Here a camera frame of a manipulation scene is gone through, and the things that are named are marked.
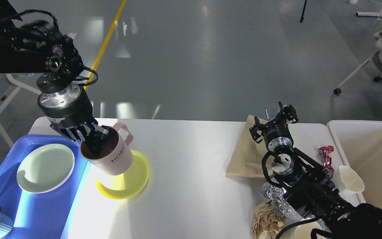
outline storage bin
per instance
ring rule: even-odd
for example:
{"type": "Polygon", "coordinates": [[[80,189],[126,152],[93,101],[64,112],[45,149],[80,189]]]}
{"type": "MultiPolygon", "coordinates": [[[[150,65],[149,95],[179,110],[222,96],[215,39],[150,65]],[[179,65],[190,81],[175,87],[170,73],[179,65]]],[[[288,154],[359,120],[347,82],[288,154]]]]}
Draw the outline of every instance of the storage bin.
{"type": "Polygon", "coordinates": [[[382,121],[332,120],[327,127],[345,165],[365,183],[365,201],[382,208],[382,121]]]}

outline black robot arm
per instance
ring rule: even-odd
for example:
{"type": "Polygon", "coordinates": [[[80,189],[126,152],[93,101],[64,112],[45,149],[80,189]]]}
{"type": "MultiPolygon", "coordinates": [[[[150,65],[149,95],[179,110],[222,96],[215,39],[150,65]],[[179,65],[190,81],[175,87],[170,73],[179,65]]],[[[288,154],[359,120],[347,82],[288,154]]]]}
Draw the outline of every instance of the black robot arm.
{"type": "Polygon", "coordinates": [[[283,106],[275,119],[261,124],[255,117],[250,128],[252,138],[260,143],[265,139],[267,154],[262,159],[265,179],[276,187],[286,190],[285,200],[304,218],[314,216],[322,219],[331,233],[313,230],[316,234],[335,239],[382,238],[382,209],[364,203],[357,207],[344,200],[330,180],[329,171],[297,148],[293,148],[293,139],[288,124],[298,122],[296,111],[291,105],[283,106]],[[273,156],[273,182],[266,168],[267,159],[273,156]]]}
{"type": "Polygon", "coordinates": [[[84,86],[97,81],[97,73],[82,62],[72,38],[63,35],[54,15],[42,10],[26,10],[0,18],[0,73],[44,73],[36,82],[42,94],[38,105],[51,122],[51,127],[71,141],[85,141],[98,154],[109,132],[100,127],[92,115],[92,105],[84,86]],[[29,13],[44,13],[53,18],[49,23],[36,20],[16,27],[12,19],[29,13]],[[91,71],[95,79],[79,76],[91,71]]]}

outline white table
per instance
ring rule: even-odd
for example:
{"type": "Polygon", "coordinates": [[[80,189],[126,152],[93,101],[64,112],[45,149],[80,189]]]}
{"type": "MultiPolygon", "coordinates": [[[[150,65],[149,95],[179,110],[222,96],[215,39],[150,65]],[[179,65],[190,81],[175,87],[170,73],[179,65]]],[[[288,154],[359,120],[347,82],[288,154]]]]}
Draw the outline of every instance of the white table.
{"type": "MultiPolygon", "coordinates": [[[[97,121],[114,125],[118,120],[97,121]]],[[[68,238],[251,238],[263,182],[225,175],[244,122],[119,121],[135,136],[130,148],[147,157],[150,180],[132,198],[109,199],[95,187],[97,168],[92,165],[68,238]]],[[[57,134],[49,124],[47,118],[39,118],[29,133],[57,134]]],[[[319,147],[334,145],[322,124],[292,124],[290,131],[295,147],[316,160],[319,147]]],[[[337,152],[332,158],[333,166],[343,164],[337,152]]],[[[356,196],[349,201],[358,204],[356,196]]]]}

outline pink mug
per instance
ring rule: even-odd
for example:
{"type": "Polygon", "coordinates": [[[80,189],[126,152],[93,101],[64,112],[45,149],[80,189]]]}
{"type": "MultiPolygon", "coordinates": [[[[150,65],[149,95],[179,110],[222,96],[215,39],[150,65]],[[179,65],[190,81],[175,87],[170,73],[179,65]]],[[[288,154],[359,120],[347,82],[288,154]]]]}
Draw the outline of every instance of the pink mug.
{"type": "Polygon", "coordinates": [[[81,155],[97,168],[109,175],[119,175],[128,170],[132,164],[133,156],[128,146],[134,137],[129,132],[126,124],[121,122],[109,127],[109,131],[111,131],[111,135],[103,144],[99,155],[93,155],[83,142],[80,143],[79,148],[81,155]],[[126,140],[123,140],[118,132],[121,129],[127,134],[126,140]]]}

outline gray floor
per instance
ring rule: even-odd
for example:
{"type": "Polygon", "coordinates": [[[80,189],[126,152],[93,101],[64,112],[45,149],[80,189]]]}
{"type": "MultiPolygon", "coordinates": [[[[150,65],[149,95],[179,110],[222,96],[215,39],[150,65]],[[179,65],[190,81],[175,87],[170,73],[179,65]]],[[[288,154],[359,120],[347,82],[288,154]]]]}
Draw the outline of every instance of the gray floor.
{"type": "MultiPolygon", "coordinates": [[[[79,33],[75,45],[91,67],[121,1],[11,2],[19,12],[52,12],[63,33],[79,33]]],[[[301,122],[382,120],[373,64],[339,97],[332,94],[375,51],[373,34],[382,27],[355,12],[382,5],[309,0],[300,23],[302,7],[303,0],[129,0],[97,69],[100,80],[88,90],[94,116],[245,121],[248,114],[266,118],[265,109],[282,101],[293,104],[301,122]],[[138,32],[125,36],[122,23],[131,18],[138,32]]],[[[36,97],[20,91],[1,115],[13,140],[43,115],[36,97]]],[[[8,151],[0,136],[0,164],[8,151]]]]}

